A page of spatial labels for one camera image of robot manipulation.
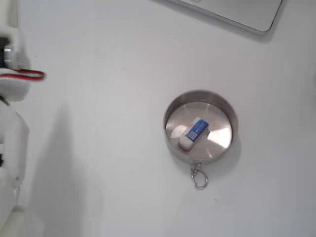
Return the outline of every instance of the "white robot part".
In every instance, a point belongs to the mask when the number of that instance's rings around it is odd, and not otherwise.
[[[18,29],[18,0],[0,0],[0,237],[35,237],[25,221],[27,212],[17,206],[26,169],[29,128],[12,110],[11,101],[21,101],[31,80],[44,73],[29,70]]]
[[[0,230],[16,205],[13,185],[12,177],[4,168],[0,167]]]

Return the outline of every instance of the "white eraser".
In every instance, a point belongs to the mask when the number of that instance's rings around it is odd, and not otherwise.
[[[188,129],[180,137],[179,147],[186,151],[190,150],[207,129],[207,127],[207,122],[205,122],[200,117],[196,117]]]

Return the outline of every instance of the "round metal tin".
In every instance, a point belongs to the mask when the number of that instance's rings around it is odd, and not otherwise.
[[[196,117],[208,122],[208,132],[201,135],[191,150],[185,151],[179,147],[179,138]],[[177,157],[189,164],[205,164],[218,159],[236,140],[238,119],[220,95],[194,90],[178,96],[169,105],[163,127],[168,147]]]

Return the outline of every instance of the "white surface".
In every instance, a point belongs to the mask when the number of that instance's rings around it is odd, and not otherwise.
[[[22,196],[46,237],[316,235],[316,1],[288,0],[264,38],[171,3],[24,0],[33,69]],[[162,118],[209,89],[239,141],[194,189]]]

